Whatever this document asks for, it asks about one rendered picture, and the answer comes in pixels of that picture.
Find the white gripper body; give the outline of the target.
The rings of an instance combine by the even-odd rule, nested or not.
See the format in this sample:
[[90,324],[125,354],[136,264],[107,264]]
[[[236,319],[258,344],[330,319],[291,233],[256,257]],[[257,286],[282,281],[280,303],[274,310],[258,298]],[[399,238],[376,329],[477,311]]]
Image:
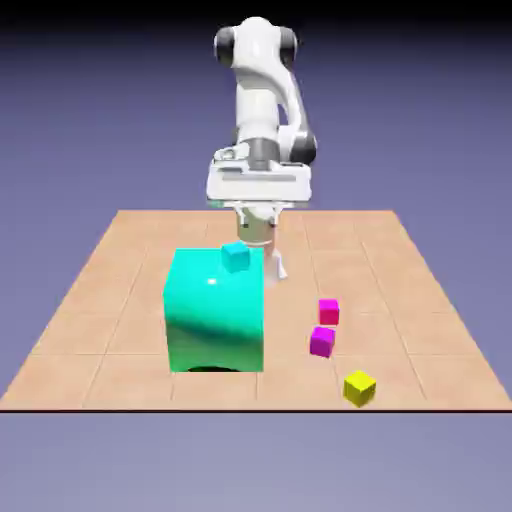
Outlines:
[[311,168],[271,161],[269,170],[251,170],[246,160],[212,160],[206,196],[215,207],[234,203],[307,203],[312,196]]

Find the small cyan cube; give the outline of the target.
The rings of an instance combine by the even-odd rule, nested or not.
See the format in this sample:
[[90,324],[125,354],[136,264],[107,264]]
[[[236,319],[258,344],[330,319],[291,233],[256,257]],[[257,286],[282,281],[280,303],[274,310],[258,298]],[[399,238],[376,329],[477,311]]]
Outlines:
[[237,273],[250,268],[250,249],[243,241],[236,241],[221,246],[221,260],[229,273]]

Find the small pink cube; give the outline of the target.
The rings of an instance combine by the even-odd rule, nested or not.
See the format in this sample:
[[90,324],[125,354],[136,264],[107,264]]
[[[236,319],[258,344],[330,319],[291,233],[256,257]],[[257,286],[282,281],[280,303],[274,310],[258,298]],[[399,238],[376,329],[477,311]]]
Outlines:
[[318,301],[318,318],[321,325],[338,325],[340,318],[340,306],[338,300],[333,298],[320,299]]

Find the small magenta cube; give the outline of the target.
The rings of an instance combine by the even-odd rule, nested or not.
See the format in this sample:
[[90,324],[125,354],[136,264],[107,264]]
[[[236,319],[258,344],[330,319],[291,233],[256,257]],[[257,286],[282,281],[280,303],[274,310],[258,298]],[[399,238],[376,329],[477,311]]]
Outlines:
[[325,326],[313,328],[309,350],[312,355],[329,358],[332,354],[336,339],[336,330]]

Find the small yellow cube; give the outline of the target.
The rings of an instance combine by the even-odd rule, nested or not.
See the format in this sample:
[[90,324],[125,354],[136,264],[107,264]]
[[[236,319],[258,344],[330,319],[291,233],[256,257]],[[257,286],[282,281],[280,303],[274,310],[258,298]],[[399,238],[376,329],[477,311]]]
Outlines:
[[343,397],[356,407],[370,402],[376,392],[376,380],[361,370],[348,375],[343,382]]

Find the large turquoise box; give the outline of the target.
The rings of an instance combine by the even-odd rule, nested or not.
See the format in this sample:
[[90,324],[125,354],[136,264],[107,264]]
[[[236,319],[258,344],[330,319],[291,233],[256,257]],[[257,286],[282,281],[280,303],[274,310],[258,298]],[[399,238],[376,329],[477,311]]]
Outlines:
[[250,268],[229,273],[220,248],[178,248],[162,299],[170,369],[264,366],[263,250],[250,249]]

